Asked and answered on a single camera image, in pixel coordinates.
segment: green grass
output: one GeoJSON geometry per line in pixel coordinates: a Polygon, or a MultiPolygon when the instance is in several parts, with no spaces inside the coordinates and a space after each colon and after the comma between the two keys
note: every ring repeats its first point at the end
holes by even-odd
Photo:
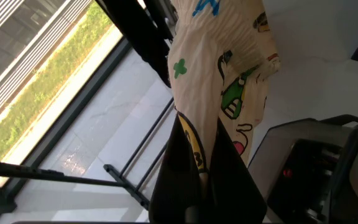
{"type": "Polygon", "coordinates": [[[112,22],[103,10],[92,2],[86,19],[70,39],[50,58],[37,79],[26,88],[8,115],[0,122],[0,160],[20,139],[31,123],[86,58],[112,22]]]}

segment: sidewalk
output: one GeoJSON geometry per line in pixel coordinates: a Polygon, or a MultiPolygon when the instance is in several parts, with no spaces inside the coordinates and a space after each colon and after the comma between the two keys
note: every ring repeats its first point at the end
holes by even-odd
{"type": "MultiPolygon", "coordinates": [[[[73,75],[66,81],[48,106],[39,114],[37,119],[30,125],[28,130],[1,162],[20,164],[24,160],[121,37],[122,34],[115,26],[112,26],[106,32],[83,63],[75,70],[73,75]]],[[[6,180],[7,178],[0,177],[0,186],[6,180]]]]}

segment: blue marking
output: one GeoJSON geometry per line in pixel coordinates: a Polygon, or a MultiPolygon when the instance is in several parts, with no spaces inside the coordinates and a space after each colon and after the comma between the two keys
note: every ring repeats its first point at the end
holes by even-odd
{"type": "Polygon", "coordinates": [[[201,12],[208,3],[211,3],[212,14],[216,16],[219,12],[220,0],[218,2],[216,2],[216,0],[199,0],[196,9],[193,12],[193,17],[195,17],[198,12],[201,12]]]}

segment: patterned fabric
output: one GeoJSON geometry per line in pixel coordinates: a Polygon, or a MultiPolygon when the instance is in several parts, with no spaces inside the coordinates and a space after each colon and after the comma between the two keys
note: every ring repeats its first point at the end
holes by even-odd
{"type": "Polygon", "coordinates": [[[221,119],[247,163],[263,118],[267,78],[280,67],[261,0],[173,0],[177,35],[168,55],[175,106],[200,176],[221,119]]]}

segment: tile floor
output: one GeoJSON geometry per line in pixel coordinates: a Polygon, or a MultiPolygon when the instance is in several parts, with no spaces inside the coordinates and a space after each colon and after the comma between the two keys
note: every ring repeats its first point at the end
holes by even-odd
{"type": "MultiPolygon", "coordinates": [[[[269,127],[301,118],[358,116],[358,62],[349,60],[358,46],[358,1],[265,0],[264,4],[282,69],[269,78],[264,119],[255,128],[251,154],[269,127]]],[[[121,169],[171,97],[157,74],[132,51],[42,168],[112,180],[103,164],[121,169]]],[[[131,182],[139,181],[165,144],[174,116],[171,110],[127,174],[131,182]]],[[[143,188],[146,197],[152,194],[155,173],[143,188]]],[[[17,210],[3,215],[0,223],[147,221],[147,211],[114,187],[30,181],[16,202],[17,210]]]]}

